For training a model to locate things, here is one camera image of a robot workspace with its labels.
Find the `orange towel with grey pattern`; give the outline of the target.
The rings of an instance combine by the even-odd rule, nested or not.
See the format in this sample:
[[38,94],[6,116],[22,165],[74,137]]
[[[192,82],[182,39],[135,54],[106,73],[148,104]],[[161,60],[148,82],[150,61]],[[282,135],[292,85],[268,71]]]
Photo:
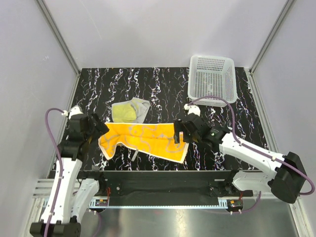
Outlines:
[[183,163],[188,152],[189,144],[174,141],[174,124],[140,124],[114,123],[105,124],[109,132],[98,139],[98,145],[107,160],[111,160],[117,146],[125,146],[164,160]]

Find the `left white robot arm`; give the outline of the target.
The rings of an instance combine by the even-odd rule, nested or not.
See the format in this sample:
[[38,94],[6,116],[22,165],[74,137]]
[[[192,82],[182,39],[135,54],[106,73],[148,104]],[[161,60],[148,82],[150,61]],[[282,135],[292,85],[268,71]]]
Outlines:
[[56,146],[58,161],[46,209],[40,220],[30,226],[34,237],[80,236],[81,220],[91,199],[102,195],[107,188],[101,174],[86,174],[79,190],[74,190],[90,144],[106,134],[108,127],[96,113],[72,115],[68,126],[69,137]]

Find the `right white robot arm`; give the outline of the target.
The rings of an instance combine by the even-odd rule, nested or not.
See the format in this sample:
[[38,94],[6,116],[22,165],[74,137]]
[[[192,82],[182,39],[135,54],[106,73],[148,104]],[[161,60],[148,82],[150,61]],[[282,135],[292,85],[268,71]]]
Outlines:
[[174,142],[200,143],[215,152],[244,161],[257,171],[236,171],[232,179],[224,183],[228,195],[240,191],[271,192],[276,198],[293,204],[307,179],[300,157],[289,152],[286,155],[258,147],[237,137],[231,130],[212,126],[201,117],[189,114],[186,120],[174,121]]

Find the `yellow and grey towel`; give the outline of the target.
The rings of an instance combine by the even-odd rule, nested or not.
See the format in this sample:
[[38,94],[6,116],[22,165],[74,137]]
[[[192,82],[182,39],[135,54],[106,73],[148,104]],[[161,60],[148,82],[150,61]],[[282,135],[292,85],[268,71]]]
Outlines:
[[116,123],[143,123],[150,108],[150,102],[133,97],[129,101],[112,104],[112,120]]

